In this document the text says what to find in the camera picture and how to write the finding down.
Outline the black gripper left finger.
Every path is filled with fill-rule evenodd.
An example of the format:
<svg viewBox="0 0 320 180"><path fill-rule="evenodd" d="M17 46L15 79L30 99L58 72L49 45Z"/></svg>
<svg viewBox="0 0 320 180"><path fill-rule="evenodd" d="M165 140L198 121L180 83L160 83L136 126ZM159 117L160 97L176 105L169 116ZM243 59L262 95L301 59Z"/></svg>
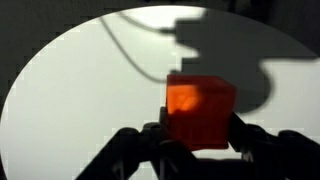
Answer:
<svg viewBox="0 0 320 180"><path fill-rule="evenodd" d="M158 122L121 128L76 177L76 180L129 180L143 162L150 162L157 180L191 179L197 158L165 127L169 113L160 108Z"/></svg>

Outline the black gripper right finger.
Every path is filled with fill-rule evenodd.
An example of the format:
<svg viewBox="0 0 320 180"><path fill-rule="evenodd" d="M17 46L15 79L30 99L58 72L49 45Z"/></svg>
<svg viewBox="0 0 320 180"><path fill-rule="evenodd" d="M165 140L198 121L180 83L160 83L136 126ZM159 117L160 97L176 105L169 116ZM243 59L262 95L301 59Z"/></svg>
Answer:
<svg viewBox="0 0 320 180"><path fill-rule="evenodd" d="M240 159L202 159L200 180L320 180L320 144L294 130L272 135L233 113L228 142Z"/></svg>

